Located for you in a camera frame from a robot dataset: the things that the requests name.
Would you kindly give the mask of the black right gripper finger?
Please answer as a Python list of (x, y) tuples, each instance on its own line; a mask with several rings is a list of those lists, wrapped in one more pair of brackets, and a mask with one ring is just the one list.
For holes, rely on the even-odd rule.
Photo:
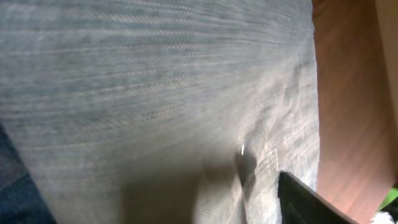
[(282, 224), (355, 224), (290, 172), (281, 171), (277, 196)]

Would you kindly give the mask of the light grey jeans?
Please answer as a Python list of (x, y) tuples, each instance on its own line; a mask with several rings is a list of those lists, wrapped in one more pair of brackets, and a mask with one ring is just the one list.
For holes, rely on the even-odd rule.
[(1, 128), (56, 223), (280, 223), (317, 187), (309, 0), (1, 2)]

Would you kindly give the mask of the blue jeans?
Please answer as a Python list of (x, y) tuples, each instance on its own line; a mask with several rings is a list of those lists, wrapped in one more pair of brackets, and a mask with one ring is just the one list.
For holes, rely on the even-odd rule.
[(56, 224), (4, 128), (1, 128), (1, 224)]

